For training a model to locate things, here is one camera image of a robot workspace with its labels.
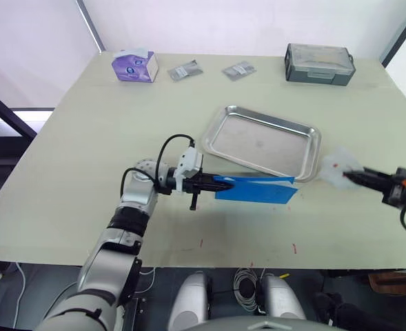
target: floor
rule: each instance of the floor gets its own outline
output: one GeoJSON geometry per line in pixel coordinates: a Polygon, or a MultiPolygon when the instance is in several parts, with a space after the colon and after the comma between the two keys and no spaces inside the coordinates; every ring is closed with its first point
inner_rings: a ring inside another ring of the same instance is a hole
{"type": "MultiPolygon", "coordinates": [[[[10,168],[0,168],[0,188],[10,174],[10,168]]],[[[21,300],[17,328],[33,330],[43,318],[57,295],[71,283],[75,282],[79,268],[75,266],[32,265],[23,264],[26,275],[26,290],[21,300]]],[[[143,313],[137,315],[135,330],[165,330],[168,316],[184,279],[199,269],[194,268],[157,268],[155,282],[151,290],[140,294],[145,298],[143,313]]],[[[217,268],[203,270],[213,280],[213,291],[229,291],[235,269],[217,268]]],[[[268,270],[275,275],[290,273],[286,281],[293,288],[309,320],[316,320],[311,304],[312,295],[321,290],[339,292],[345,302],[353,303],[360,309],[375,314],[406,328],[406,297],[393,297],[375,293],[360,277],[325,278],[318,270],[268,270]]],[[[138,290],[146,289],[153,274],[141,276],[138,290]]],[[[0,280],[0,326],[11,328],[16,308],[16,300],[21,291],[22,278],[14,265],[0,280]]],[[[64,295],[74,292],[75,287],[68,288],[64,295]]],[[[132,329],[132,309],[129,303],[124,330],[132,329]]],[[[214,295],[212,318],[247,314],[236,302],[233,292],[214,295]]]]}

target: metal tray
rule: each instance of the metal tray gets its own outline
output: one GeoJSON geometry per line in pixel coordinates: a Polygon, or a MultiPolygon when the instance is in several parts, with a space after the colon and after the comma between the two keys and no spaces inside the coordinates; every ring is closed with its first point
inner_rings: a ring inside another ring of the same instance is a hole
{"type": "Polygon", "coordinates": [[[321,134],[312,126],[238,106],[222,109],[203,136],[210,154],[300,183],[316,175],[320,144],[321,134]]]}

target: small packet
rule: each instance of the small packet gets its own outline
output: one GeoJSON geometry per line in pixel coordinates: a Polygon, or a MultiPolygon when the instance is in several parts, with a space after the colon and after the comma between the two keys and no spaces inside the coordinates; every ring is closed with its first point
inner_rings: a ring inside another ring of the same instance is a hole
{"type": "Polygon", "coordinates": [[[175,67],[171,70],[168,70],[170,78],[172,78],[175,81],[180,81],[181,79],[186,78],[188,76],[195,76],[197,74],[202,73],[203,73],[202,69],[195,60],[185,63],[181,66],[175,67]]]}
{"type": "Polygon", "coordinates": [[[223,70],[224,74],[229,77],[232,81],[236,81],[243,78],[249,74],[255,72],[256,69],[247,61],[240,62],[234,66],[228,67],[223,70]]]}

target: plastic case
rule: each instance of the plastic case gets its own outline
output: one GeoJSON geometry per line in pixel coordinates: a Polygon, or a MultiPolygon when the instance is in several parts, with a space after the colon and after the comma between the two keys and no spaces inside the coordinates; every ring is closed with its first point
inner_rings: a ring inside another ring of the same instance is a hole
{"type": "Polygon", "coordinates": [[[345,47],[289,43],[285,53],[288,81],[346,86],[355,71],[345,47]]]}

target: table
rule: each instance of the table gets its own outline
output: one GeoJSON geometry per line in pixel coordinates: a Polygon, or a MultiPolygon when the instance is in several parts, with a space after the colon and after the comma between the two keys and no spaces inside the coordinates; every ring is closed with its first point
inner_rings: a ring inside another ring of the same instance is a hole
{"type": "MultiPolygon", "coordinates": [[[[82,265],[119,200],[125,168],[156,157],[180,132],[201,139],[236,104],[316,126],[320,157],[345,146],[384,172],[406,167],[406,99],[375,60],[356,59],[347,87],[285,81],[280,57],[158,54],[154,83],[121,82],[98,54],[71,87],[0,191],[0,261],[82,265]],[[173,82],[167,69],[196,59],[203,74],[173,82]],[[221,70],[249,61],[231,82],[221,70]]],[[[172,142],[174,165],[187,141],[172,142]]],[[[205,154],[206,172],[252,170],[205,154]]],[[[406,268],[406,231],[381,194],[313,180],[287,205],[161,196],[145,233],[145,266],[406,268]]]]}

